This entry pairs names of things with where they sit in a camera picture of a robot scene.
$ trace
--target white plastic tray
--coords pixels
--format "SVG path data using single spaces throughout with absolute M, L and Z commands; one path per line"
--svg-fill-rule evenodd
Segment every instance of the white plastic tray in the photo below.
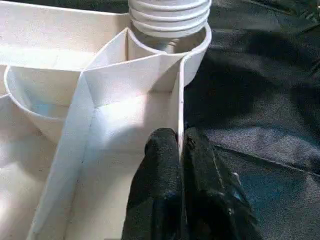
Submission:
M 128 22 L 127 14 L 0 1 L 0 240 L 27 238 L 56 151 L 6 95 L 6 67 L 82 70 Z

